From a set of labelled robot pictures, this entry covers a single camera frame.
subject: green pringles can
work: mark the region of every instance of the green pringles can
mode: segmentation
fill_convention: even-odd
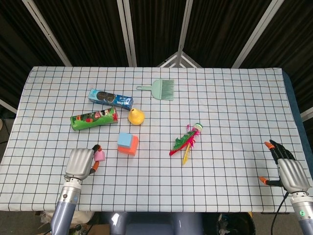
[[[114,122],[118,122],[117,112],[114,107],[70,117],[70,124],[75,131]]]

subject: brush bristles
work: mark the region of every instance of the brush bristles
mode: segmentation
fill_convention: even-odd
[[[161,99],[172,100],[174,98],[174,81],[162,80]]]

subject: foam cube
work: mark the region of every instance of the foam cube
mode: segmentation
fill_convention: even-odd
[[[137,136],[133,136],[133,141],[132,141],[132,145],[131,148],[125,148],[125,147],[121,147],[118,146],[117,149],[119,152],[121,153],[126,153],[126,154],[130,154],[130,155],[135,155],[137,148],[138,148],[138,143],[139,143],[139,139]]]
[[[119,147],[131,148],[133,135],[129,133],[119,133],[117,145]]]
[[[106,156],[103,151],[97,151],[93,156],[94,161],[102,162],[106,159]]]

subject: orange block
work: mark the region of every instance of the orange block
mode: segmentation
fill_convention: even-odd
[[[136,154],[136,151],[137,151],[138,143],[139,143],[138,137],[137,136],[133,136],[133,141],[132,141],[131,148],[125,148],[125,147],[118,146],[117,149],[121,153],[126,153],[126,154],[130,154],[130,155],[134,156]]]

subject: yellow pear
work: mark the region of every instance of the yellow pear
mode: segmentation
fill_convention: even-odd
[[[145,119],[145,114],[139,109],[131,109],[128,114],[128,120],[133,125],[140,125]]]

